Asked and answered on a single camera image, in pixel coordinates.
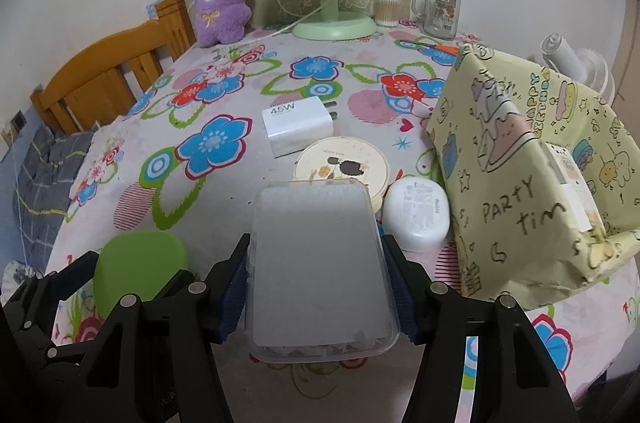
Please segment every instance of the round container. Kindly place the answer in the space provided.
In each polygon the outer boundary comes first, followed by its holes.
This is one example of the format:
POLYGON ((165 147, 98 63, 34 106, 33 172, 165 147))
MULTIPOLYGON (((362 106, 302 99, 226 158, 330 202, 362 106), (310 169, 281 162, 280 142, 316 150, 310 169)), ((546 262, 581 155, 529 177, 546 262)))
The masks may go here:
POLYGON ((382 27, 391 28, 400 22, 401 0, 375 0, 374 22, 382 27))
POLYGON ((296 163, 296 181, 349 178, 367 187, 373 211, 377 212, 389 181, 389 165, 371 143, 344 136, 322 139, 308 146, 296 163))
POLYGON ((436 249, 449 232, 447 194, 427 178, 399 179, 386 193, 382 226, 404 251, 425 253, 436 249))

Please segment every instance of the white charger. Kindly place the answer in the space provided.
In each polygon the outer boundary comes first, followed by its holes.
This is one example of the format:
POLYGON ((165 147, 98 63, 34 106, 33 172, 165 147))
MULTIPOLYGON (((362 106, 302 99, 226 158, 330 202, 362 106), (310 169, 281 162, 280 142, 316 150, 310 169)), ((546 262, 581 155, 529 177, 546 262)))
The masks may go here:
POLYGON ((334 135, 334 116, 318 96, 274 105, 262 111, 273 156, 304 150, 334 135))

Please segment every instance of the yellow wrapping paper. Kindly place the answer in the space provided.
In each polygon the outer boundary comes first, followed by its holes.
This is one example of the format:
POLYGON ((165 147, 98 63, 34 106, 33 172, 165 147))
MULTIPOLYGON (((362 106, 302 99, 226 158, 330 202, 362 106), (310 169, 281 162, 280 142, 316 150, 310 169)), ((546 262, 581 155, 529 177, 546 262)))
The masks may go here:
POLYGON ((541 307, 606 278, 640 249, 640 150, 591 89, 464 46, 427 130, 446 181, 463 294, 511 294, 524 308, 541 307), (543 142, 571 152, 600 227, 578 230, 543 142))

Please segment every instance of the gray blanket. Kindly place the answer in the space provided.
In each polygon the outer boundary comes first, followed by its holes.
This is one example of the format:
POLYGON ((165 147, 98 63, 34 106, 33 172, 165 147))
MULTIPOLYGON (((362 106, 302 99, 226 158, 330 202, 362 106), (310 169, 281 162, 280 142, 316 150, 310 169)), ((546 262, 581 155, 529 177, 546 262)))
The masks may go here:
POLYGON ((42 126, 24 158, 14 194, 14 217, 29 264, 44 272, 69 207, 76 179, 94 133, 54 135, 42 126))

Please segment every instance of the chair backrest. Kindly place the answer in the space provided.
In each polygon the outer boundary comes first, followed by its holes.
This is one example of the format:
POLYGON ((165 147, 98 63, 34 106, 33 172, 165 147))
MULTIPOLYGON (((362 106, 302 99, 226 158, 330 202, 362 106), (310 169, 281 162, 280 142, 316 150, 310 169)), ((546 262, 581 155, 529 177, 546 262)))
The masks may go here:
POLYGON ((96 121, 107 125, 135 103, 120 66, 128 64, 143 91, 161 75, 154 50, 167 46, 177 60, 195 37, 183 0, 156 5, 158 20, 99 40, 76 54, 36 90, 31 101, 43 122, 67 134, 90 130, 96 121))

